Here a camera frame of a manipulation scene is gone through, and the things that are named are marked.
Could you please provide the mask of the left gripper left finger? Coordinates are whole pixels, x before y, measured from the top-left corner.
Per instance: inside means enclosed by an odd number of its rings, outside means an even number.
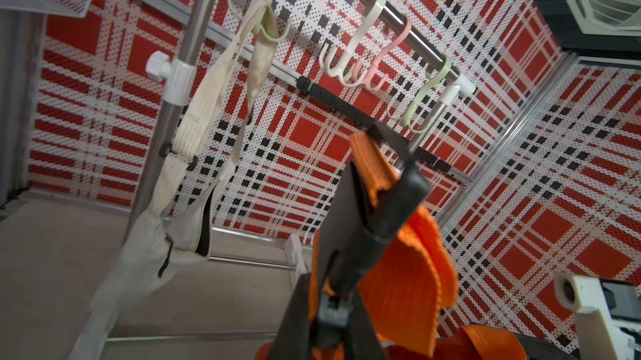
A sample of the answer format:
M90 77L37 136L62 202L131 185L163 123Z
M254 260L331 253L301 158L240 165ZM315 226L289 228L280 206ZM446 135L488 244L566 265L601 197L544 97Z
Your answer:
M274 342L265 345L265 359L346 359L343 348L313 347L309 287L310 274L300 276Z

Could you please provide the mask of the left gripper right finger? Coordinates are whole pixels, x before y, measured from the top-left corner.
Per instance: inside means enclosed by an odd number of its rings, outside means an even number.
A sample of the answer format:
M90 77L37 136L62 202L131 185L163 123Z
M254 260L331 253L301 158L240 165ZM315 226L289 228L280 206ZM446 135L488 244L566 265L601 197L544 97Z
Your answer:
M371 348L375 338L359 284L427 198L431 187L404 140L384 124L352 135L352 155L315 238L310 275L312 345Z

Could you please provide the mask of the orange fanny pack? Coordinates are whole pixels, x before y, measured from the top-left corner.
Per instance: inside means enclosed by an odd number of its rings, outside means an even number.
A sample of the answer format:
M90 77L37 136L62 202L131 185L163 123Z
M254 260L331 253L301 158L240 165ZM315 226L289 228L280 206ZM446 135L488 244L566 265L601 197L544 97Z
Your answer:
M516 336L502 328L468 325L438 336L440 312L456 304L459 283L424 201L358 286L375 338L371 348L362 335L360 349L341 347L346 359L525 358Z

